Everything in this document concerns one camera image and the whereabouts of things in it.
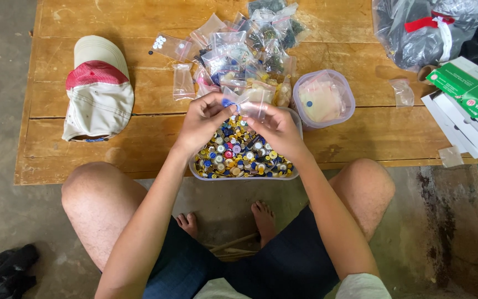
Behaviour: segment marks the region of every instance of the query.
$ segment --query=cap brim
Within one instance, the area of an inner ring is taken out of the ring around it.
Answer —
[[[130,79],[123,53],[106,38],[95,35],[84,36],[76,42],[74,53],[74,68],[87,61],[99,60],[113,65]]]

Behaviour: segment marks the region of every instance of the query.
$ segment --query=baseball cap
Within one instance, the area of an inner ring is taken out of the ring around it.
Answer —
[[[106,38],[85,36],[75,44],[74,67],[66,79],[70,103],[62,139],[95,142],[116,136],[134,106],[123,53]]]

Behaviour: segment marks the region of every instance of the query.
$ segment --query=hand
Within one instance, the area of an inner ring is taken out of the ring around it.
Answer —
[[[237,109],[235,105],[224,108],[221,103],[221,92],[211,92],[192,100],[173,147],[187,152],[189,157],[195,156]]]
[[[262,123],[253,118],[247,118],[249,127],[262,135],[270,146],[279,154],[295,163],[310,154],[300,133],[288,111],[273,105],[263,105],[265,121]]]

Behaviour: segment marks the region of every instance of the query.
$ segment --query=pile of buttons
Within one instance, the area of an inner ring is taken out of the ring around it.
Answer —
[[[265,139],[248,131],[241,116],[232,115],[195,156],[203,178],[276,177],[293,173],[293,164],[276,153]]]
[[[163,47],[163,43],[166,42],[166,41],[167,41],[167,38],[160,35],[156,38],[156,41],[154,42],[154,45],[152,45],[152,48],[154,50],[161,49]]]

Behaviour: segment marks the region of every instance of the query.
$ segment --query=left hand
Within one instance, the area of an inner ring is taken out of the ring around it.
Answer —
[[[173,147],[181,149],[190,156],[195,156],[236,109],[235,105],[227,108],[222,106],[221,92],[211,92],[192,100]]]

